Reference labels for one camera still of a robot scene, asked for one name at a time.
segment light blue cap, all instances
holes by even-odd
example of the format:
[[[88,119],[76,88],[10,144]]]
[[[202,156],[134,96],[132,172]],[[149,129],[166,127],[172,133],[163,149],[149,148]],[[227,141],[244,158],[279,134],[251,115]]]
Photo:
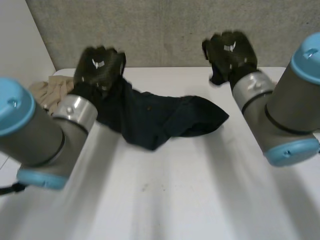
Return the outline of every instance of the light blue cap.
[[[11,78],[0,77],[0,137],[12,134],[33,117],[32,94]]]
[[[292,56],[290,65],[299,77],[320,85],[320,32],[304,40]]]
[[[68,178],[29,169],[19,169],[16,174],[19,183],[41,188],[61,190],[65,187]]]
[[[268,162],[275,167],[290,166],[318,154],[320,144],[316,138],[302,139],[282,144],[264,152]]]

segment white tabletop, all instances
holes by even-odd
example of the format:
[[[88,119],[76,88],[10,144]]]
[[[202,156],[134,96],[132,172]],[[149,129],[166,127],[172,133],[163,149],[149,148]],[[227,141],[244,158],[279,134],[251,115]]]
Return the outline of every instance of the white tabletop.
[[[284,71],[262,69],[274,81]],[[138,90],[198,95],[230,118],[211,134],[170,139],[156,152],[96,123],[63,191],[29,187],[0,198],[0,239],[319,240],[319,157],[270,166],[230,87],[210,86],[210,74],[208,67],[126,68]],[[0,183],[12,182],[17,168],[8,160]]]

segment beige cloth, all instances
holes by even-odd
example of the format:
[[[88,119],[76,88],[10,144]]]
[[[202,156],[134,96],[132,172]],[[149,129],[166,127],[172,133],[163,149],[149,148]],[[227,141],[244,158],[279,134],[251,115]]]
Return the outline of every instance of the beige cloth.
[[[74,78],[70,76],[49,76],[48,82],[37,82],[29,87],[36,102],[47,109],[50,115],[72,89]]]

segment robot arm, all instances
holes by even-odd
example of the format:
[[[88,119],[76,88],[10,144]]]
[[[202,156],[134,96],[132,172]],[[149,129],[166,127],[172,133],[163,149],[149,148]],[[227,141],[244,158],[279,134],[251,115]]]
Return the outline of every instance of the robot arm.
[[[230,82],[234,100],[273,166],[293,165],[319,152],[313,135],[320,125],[319,43],[320,33],[309,36],[276,86],[257,70],[257,58],[243,33],[224,32],[202,44],[213,69],[211,82]]]
[[[18,82],[0,78],[0,151],[21,163],[19,184],[12,186],[18,190],[13,192],[24,185],[64,188],[98,116],[98,103],[125,64],[124,53],[113,48],[87,48],[76,68],[73,91],[52,117]]]

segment concrete wall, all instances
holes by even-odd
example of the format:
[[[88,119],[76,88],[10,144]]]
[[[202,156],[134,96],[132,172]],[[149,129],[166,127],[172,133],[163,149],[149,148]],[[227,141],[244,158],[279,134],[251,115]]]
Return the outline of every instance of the concrete wall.
[[[74,68],[88,45],[125,51],[131,67],[207,66],[214,32],[247,33],[260,66],[285,67],[320,30],[319,0],[26,0],[57,69]]]

